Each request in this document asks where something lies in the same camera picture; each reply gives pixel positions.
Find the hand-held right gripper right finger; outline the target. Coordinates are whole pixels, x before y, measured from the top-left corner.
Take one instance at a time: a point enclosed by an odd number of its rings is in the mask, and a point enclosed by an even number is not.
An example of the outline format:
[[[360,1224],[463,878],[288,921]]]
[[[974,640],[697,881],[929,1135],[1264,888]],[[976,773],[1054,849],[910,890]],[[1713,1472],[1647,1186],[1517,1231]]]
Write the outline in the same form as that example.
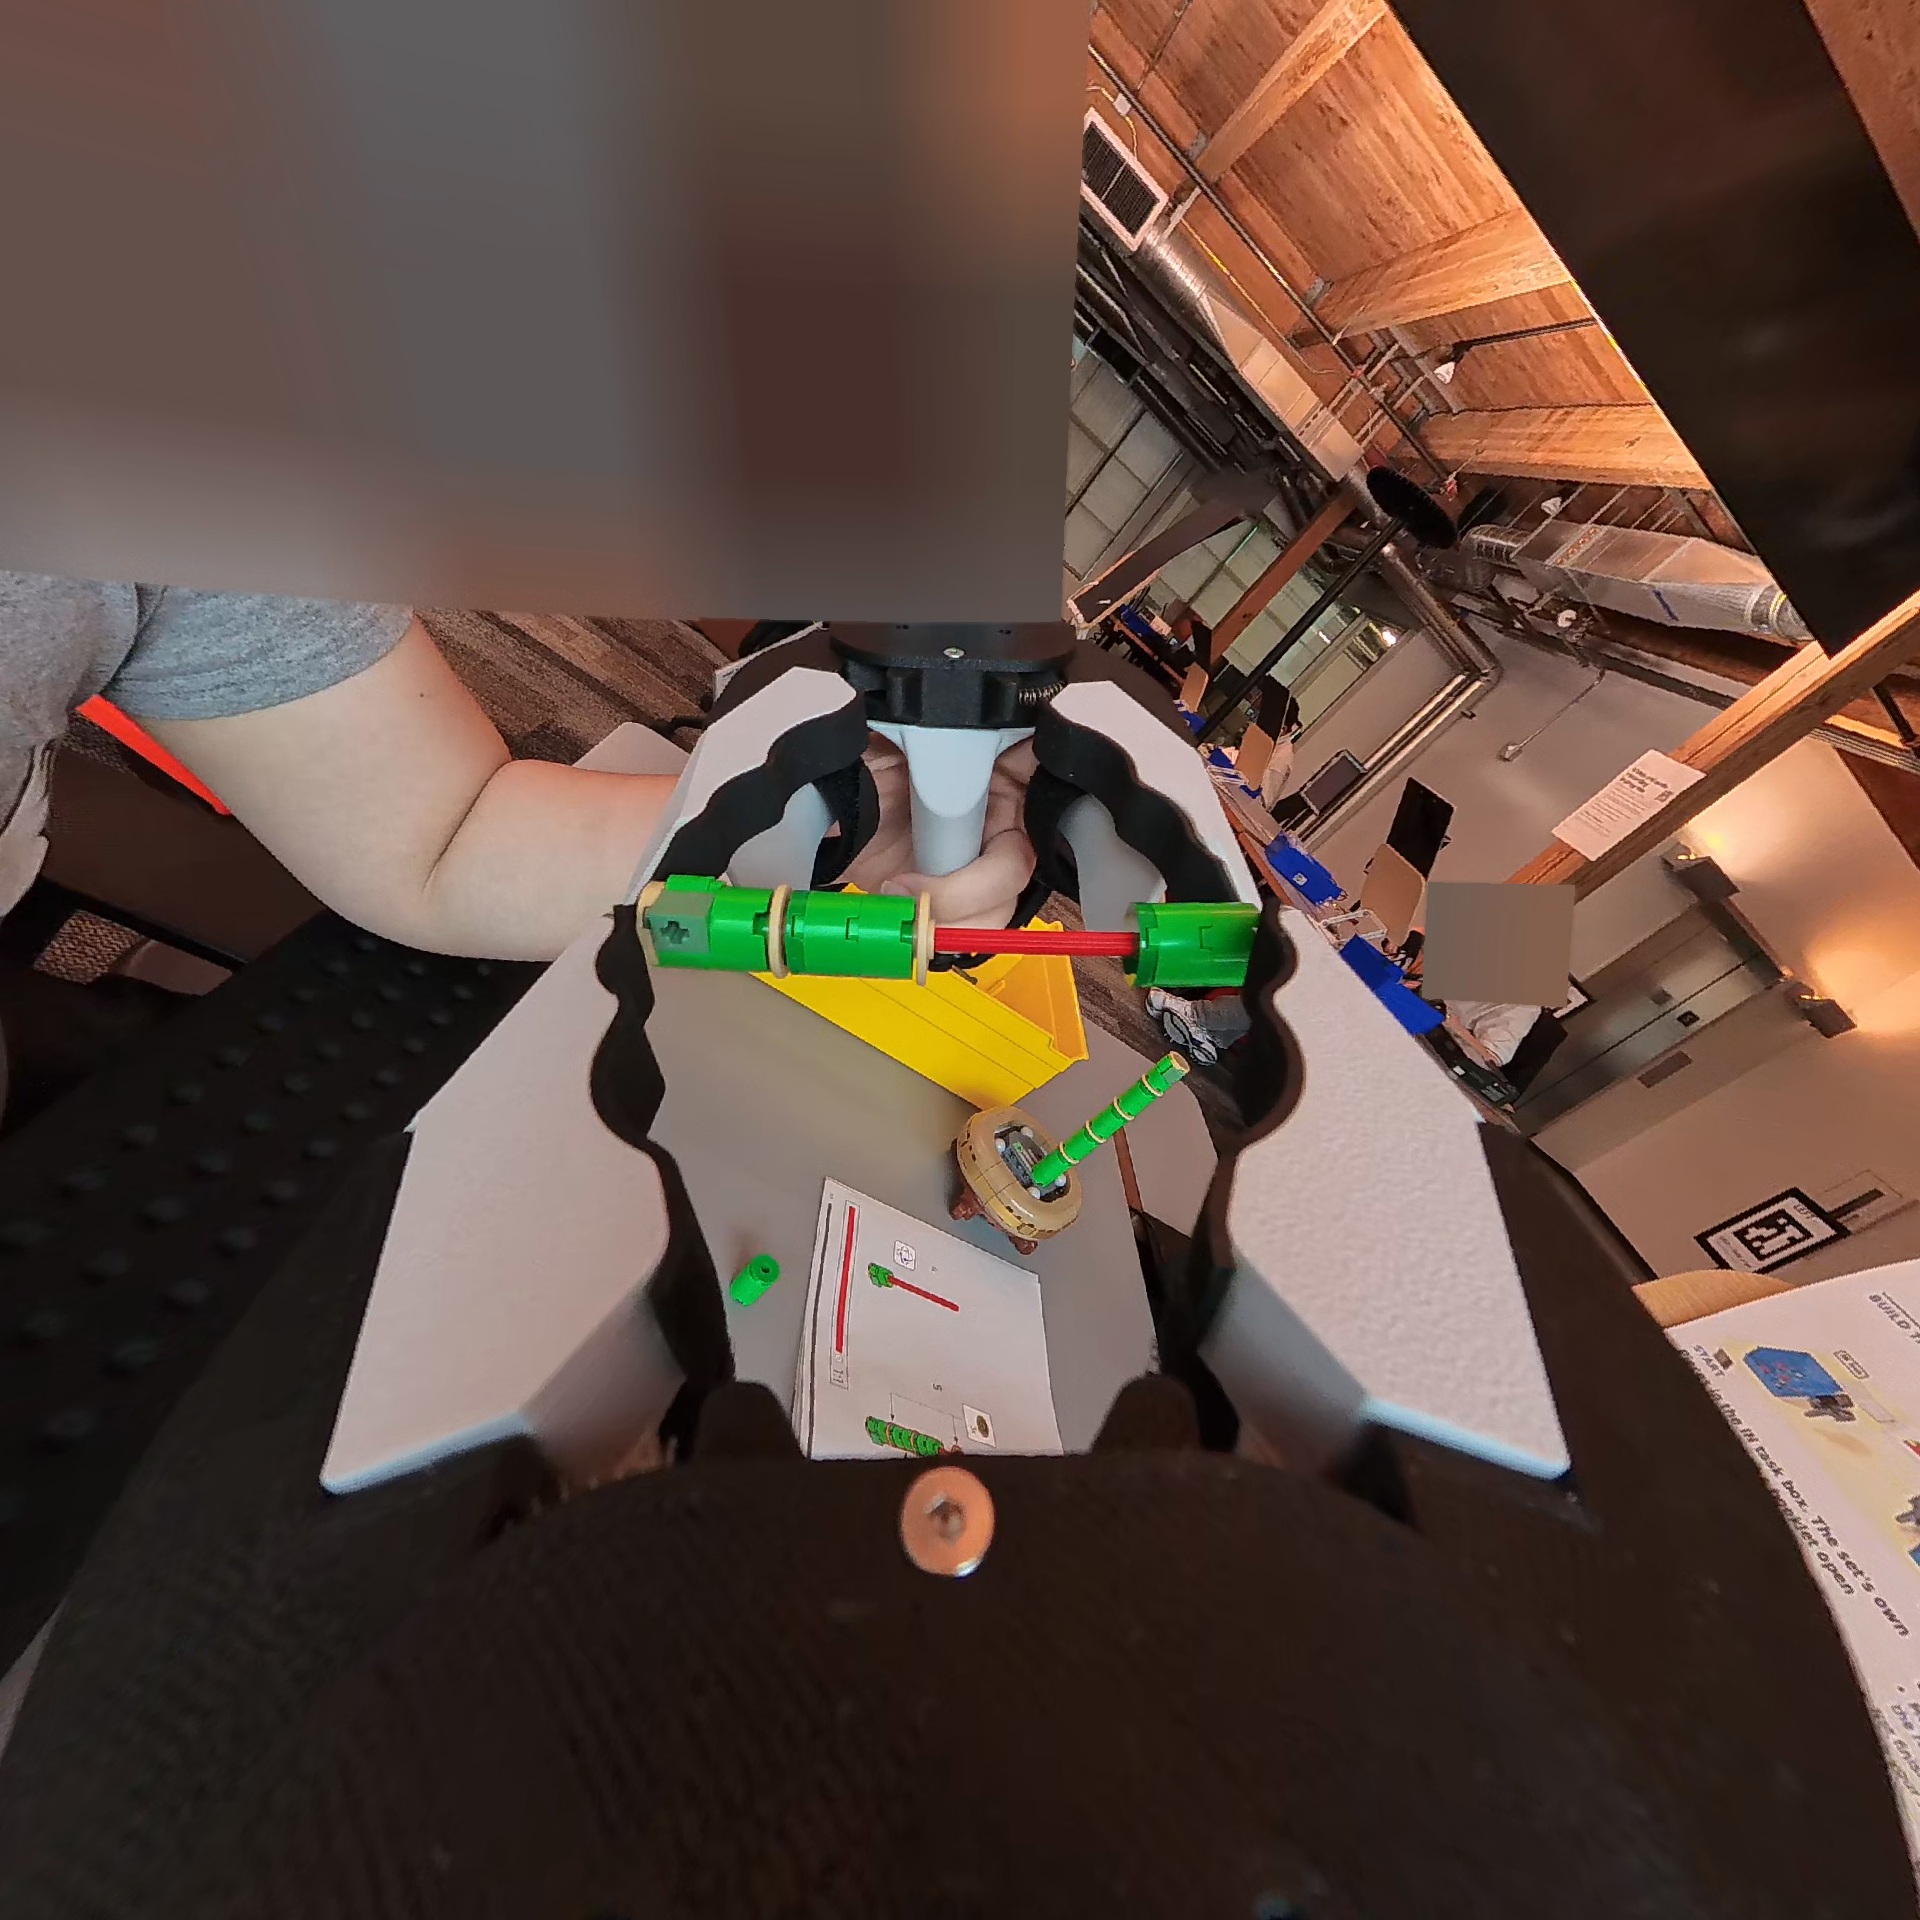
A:
[[[1244,1124],[1167,1289],[1170,1360],[1205,1370],[1242,1455],[1293,1472],[1385,1430],[1565,1477],[1468,1099],[1290,909],[1262,909],[1242,1004]]]

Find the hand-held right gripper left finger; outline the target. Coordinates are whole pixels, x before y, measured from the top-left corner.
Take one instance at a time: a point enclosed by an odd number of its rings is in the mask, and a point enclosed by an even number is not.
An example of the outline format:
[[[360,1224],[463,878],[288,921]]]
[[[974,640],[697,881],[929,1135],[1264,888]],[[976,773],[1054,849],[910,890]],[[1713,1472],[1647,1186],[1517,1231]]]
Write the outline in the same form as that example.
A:
[[[319,1483],[358,1495],[528,1441],[566,1485],[631,1470],[732,1381],[680,1167],[636,909],[612,911],[415,1115]]]

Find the green toy axle with red rod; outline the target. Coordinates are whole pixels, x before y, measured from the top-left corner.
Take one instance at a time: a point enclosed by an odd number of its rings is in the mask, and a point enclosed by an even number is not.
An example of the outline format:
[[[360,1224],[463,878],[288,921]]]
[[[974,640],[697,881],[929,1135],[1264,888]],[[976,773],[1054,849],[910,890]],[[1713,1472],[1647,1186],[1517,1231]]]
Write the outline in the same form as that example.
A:
[[[912,983],[984,958],[1110,958],[1143,990],[1244,987],[1260,909],[1141,903],[1118,930],[940,925],[926,896],[746,887],[716,876],[649,882],[634,909],[649,965],[762,978]]]

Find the person's left forearm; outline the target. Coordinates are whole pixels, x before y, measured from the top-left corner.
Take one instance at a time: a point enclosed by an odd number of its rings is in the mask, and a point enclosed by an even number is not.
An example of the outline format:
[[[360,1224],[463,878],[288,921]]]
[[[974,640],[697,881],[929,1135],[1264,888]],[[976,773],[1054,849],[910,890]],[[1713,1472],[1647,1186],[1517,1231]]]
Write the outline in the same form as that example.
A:
[[[419,622],[342,684],[143,728],[323,907],[451,956],[560,956],[625,899],[674,794],[516,760]]]

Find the person's left hand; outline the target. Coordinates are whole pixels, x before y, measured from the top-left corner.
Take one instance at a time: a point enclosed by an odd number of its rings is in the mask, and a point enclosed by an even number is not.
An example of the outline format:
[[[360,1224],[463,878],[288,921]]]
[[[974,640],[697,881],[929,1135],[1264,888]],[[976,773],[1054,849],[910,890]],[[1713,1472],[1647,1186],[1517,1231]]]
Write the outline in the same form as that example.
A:
[[[845,885],[864,895],[926,895],[940,926],[1005,929],[1037,866],[1024,829],[1026,791],[1037,770],[1033,744],[1024,738],[997,754],[984,797],[977,852],[945,876],[924,872],[913,852],[912,786],[902,749],[869,732],[862,764],[873,781],[878,820],[847,864]]]

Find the long workbench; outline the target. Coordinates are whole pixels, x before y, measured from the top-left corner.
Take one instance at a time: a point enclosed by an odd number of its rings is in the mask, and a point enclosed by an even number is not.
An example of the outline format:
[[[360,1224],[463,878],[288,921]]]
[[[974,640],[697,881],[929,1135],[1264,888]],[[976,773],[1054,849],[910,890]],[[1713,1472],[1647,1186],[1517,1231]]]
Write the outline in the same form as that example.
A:
[[[1316,822],[1316,809],[1306,792],[1285,792],[1285,782],[1292,777],[1292,751],[1302,730],[1292,707],[1271,694],[1260,699],[1256,713],[1256,721],[1242,732],[1239,743],[1213,757],[1212,779],[1220,786],[1242,838],[1260,840],[1260,878],[1271,885],[1278,901],[1304,917],[1336,954],[1351,939],[1368,940],[1400,965],[1406,981],[1423,1000],[1443,1010],[1445,998],[1429,994],[1426,987],[1426,937],[1418,929],[1427,881],[1385,845],[1375,852],[1378,872],[1366,878],[1374,893],[1349,895],[1341,888],[1345,899],[1334,909],[1307,911],[1304,903],[1296,905],[1288,899],[1271,878],[1264,849],[1275,836],[1285,836],[1307,850],[1304,831]],[[1309,852],[1309,857],[1331,874],[1318,855]],[[1560,1037],[1562,1032],[1546,1014],[1528,1037],[1523,1054],[1513,1065],[1528,1072],[1536,1071]],[[1415,1037],[1415,1040],[1482,1104],[1497,1112],[1512,1112],[1517,1106],[1523,1088],[1508,1085],[1497,1068],[1490,1068],[1483,1058],[1475,1058],[1469,1045],[1456,1037],[1447,1020],[1435,1030]]]

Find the tan board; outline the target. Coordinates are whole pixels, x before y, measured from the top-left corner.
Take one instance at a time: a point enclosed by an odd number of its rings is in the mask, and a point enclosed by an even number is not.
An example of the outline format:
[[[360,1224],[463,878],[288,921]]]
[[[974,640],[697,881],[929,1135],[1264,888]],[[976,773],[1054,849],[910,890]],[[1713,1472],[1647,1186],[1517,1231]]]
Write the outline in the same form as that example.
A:
[[[1794,1293],[1794,1287],[1785,1278],[1724,1266],[1687,1270],[1631,1287],[1631,1294],[1645,1315],[1667,1333],[1789,1293]]]

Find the tan round toy with green rod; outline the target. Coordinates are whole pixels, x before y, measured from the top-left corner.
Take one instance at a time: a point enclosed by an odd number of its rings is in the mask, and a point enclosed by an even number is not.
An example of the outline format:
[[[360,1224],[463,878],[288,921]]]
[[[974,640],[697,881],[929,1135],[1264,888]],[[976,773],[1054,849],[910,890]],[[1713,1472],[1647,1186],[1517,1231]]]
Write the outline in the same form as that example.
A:
[[[1085,1199],[1080,1167],[1187,1075],[1187,1056],[1167,1052],[1059,1141],[1021,1109],[974,1112],[951,1141],[957,1188],[950,1220],[982,1223],[1015,1254],[1033,1257],[1077,1223]]]

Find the black round lamp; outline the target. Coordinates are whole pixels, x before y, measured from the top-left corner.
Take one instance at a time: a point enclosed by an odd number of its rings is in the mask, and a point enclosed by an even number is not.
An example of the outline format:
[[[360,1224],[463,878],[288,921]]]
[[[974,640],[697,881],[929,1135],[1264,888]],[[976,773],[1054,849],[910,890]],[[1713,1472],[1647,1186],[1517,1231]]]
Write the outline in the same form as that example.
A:
[[[1394,532],[1422,548],[1447,552],[1460,541],[1460,528],[1447,509],[1411,479],[1389,467],[1371,467],[1364,490]]]

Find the white instruction booklet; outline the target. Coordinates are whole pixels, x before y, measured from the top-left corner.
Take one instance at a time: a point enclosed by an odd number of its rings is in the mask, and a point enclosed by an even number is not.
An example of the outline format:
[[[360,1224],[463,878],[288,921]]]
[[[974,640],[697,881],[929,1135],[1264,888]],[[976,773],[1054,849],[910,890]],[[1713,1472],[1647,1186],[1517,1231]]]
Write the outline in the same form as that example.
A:
[[[1037,1280],[826,1180],[790,1420],[810,1460],[1058,1456]]]

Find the large printed instruction sheet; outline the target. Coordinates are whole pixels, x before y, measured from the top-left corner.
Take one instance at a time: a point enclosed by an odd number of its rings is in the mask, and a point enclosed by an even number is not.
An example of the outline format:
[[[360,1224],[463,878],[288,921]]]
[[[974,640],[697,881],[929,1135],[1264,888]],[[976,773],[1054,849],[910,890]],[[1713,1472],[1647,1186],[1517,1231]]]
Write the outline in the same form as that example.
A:
[[[1917,1813],[1917,1262],[1669,1329],[1777,1500]]]

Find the person's grey t-shirt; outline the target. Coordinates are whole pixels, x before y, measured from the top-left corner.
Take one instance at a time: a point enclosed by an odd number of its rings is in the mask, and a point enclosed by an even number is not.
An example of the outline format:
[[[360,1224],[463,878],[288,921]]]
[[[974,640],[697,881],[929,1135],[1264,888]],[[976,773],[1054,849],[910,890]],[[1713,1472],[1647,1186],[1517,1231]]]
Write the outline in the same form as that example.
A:
[[[165,721],[275,709],[366,672],[412,622],[389,605],[4,572],[2,909],[42,869],[50,764],[82,704]]]

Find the large black panel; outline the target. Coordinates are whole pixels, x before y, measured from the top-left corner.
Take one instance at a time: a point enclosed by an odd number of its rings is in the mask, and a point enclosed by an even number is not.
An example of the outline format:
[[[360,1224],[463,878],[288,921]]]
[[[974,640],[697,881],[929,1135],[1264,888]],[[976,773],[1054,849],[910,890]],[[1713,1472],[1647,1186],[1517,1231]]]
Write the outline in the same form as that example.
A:
[[[1395,14],[1822,651],[1910,601],[1915,236],[1807,8]]]

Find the white paper wall notice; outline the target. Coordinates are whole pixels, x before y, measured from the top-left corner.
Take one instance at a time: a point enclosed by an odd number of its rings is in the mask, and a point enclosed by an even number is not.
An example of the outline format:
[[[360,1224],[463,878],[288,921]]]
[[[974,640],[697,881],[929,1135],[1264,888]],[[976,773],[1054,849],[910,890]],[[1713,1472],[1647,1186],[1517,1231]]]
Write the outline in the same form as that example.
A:
[[[1704,779],[1702,770],[1647,751],[1555,822],[1551,838],[1587,863],[1599,860]]]

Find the silver air duct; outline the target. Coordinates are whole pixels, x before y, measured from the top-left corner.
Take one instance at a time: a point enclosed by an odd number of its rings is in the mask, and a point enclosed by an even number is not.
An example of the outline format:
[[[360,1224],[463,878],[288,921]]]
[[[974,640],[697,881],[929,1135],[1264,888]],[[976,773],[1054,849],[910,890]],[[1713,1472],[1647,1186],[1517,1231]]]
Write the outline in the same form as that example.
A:
[[[1716,541],[1547,521],[1532,530],[1478,527],[1457,546],[1570,605],[1785,647],[1814,640],[1766,564]]]

